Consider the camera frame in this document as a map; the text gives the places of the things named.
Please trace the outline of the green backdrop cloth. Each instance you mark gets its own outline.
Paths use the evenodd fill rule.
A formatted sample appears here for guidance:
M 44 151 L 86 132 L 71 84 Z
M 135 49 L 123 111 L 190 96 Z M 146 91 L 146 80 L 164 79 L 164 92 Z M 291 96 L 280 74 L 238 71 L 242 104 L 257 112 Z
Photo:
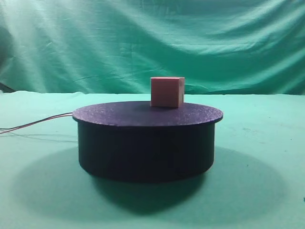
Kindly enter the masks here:
M 302 0 L 3 0 L 0 82 L 14 91 L 304 94 Z

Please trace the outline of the pink cube-shaped block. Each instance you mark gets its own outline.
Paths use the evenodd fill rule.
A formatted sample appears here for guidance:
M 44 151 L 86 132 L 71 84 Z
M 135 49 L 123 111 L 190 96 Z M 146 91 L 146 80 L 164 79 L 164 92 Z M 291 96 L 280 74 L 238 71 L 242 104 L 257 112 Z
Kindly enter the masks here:
M 178 108 L 184 103 L 184 77 L 151 77 L 151 106 Z

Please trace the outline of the green table cloth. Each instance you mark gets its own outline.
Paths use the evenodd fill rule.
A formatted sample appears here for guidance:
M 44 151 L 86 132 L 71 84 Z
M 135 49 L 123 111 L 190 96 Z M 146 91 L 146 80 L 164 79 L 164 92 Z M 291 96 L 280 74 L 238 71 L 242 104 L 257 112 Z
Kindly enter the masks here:
M 91 177 L 78 163 L 77 124 L 45 118 L 147 94 L 0 97 L 0 125 L 40 123 L 0 137 L 3 229 L 302 229 L 305 226 L 305 98 L 187 95 L 217 107 L 215 162 L 204 175 L 160 185 Z

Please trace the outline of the black round turntable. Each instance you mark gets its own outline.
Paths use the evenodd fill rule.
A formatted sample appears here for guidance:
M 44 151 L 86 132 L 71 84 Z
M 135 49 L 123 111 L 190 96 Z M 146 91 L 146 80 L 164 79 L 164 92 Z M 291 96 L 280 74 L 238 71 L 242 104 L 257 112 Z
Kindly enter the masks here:
M 78 125 L 80 166 L 90 175 L 122 182 L 162 183 L 194 177 L 214 162 L 217 108 L 149 101 L 94 104 L 72 112 Z

